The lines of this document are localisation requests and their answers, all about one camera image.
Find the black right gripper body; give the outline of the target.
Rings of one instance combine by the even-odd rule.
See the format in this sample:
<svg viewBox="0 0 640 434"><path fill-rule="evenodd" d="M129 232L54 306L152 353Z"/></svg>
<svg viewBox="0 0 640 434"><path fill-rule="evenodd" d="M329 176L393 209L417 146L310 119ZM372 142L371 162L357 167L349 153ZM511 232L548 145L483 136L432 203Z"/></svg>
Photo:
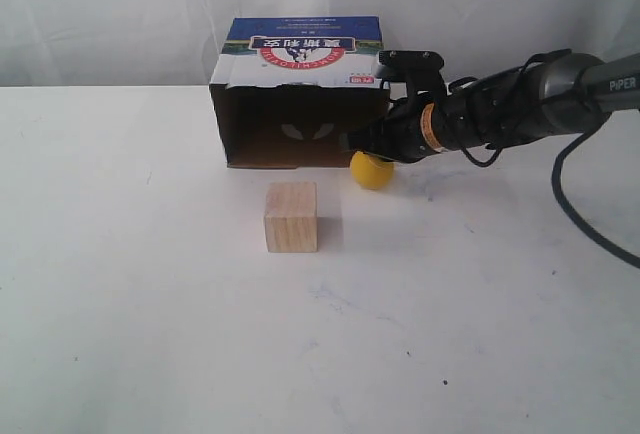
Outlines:
<svg viewBox="0 0 640 434"><path fill-rule="evenodd" d="M384 158L413 164L430 156L459 152L472 164L494 164L504 151L540 139L522 131L519 114L484 129L482 117L464 101L447 108L431 96L395 99L384 115Z"/></svg>

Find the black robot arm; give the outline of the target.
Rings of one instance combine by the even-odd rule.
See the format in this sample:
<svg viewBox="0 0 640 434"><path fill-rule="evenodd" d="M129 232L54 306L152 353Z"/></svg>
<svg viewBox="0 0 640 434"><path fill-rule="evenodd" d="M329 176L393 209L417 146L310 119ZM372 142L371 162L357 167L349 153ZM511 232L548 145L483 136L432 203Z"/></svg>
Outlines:
<svg viewBox="0 0 640 434"><path fill-rule="evenodd" d="M340 136L347 152L416 163L447 151L468 155L538 140L585 134L615 111L639 106L639 57L604 62L569 49L538 53L522 65L479 79L446 83L433 51L382 51L375 76L402 83L404 97L386 113Z"/></svg>

